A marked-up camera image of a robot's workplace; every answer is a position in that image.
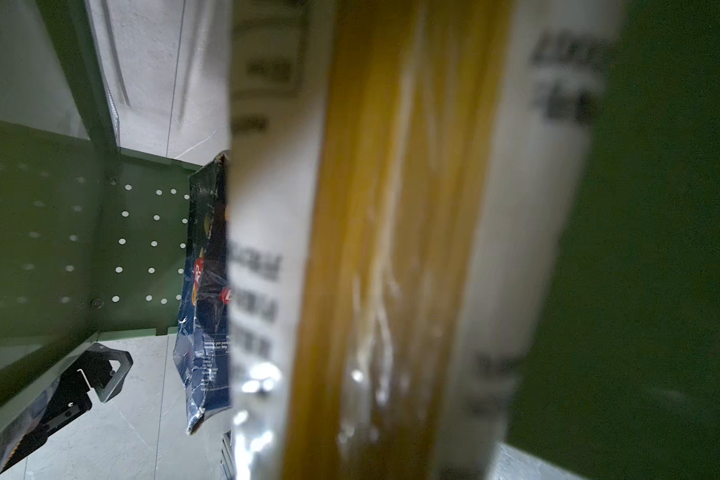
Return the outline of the red pasta packet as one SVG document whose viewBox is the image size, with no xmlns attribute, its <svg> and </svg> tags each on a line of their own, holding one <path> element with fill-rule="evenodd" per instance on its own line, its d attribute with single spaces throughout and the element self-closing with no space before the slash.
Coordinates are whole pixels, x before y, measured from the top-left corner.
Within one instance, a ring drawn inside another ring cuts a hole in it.
<svg viewBox="0 0 720 480">
<path fill-rule="evenodd" d="M 240 479 L 487 479 L 622 1 L 237 1 Z"/>
</svg>

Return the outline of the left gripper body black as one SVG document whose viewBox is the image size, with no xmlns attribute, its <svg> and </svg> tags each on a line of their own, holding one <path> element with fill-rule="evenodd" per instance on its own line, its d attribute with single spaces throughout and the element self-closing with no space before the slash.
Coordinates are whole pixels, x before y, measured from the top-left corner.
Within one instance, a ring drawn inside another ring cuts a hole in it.
<svg viewBox="0 0 720 480">
<path fill-rule="evenodd" d="M 78 368 L 65 371 L 0 433 L 0 474 L 44 446 L 92 408 L 90 386 Z"/>
</svg>

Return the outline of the blue Barilla rigatoni box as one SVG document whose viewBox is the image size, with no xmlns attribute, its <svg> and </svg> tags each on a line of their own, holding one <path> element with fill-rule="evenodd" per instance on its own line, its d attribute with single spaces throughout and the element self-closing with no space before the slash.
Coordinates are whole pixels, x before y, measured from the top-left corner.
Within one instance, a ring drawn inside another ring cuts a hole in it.
<svg viewBox="0 0 720 480">
<path fill-rule="evenodd" d="M 186 398 L 186 431 L 195 434 L 231 406 L 226 173 L 220 152 L 189 178 L 185 265 L 173 360 Z"/>
</svg>

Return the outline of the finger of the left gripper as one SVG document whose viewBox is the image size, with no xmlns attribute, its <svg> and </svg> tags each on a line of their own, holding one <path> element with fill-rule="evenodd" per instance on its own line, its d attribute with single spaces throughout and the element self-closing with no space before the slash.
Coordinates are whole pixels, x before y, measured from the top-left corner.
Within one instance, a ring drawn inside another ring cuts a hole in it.
<svg viewBox="0 0 720 480">
<path fill-rule="evenodd" d="M 107 403 L 122 390 L 134 362 L 131 354 L 101 343 L 93 343 L 76 361 L 88 385 L 101 403 Z"/>
</svg>

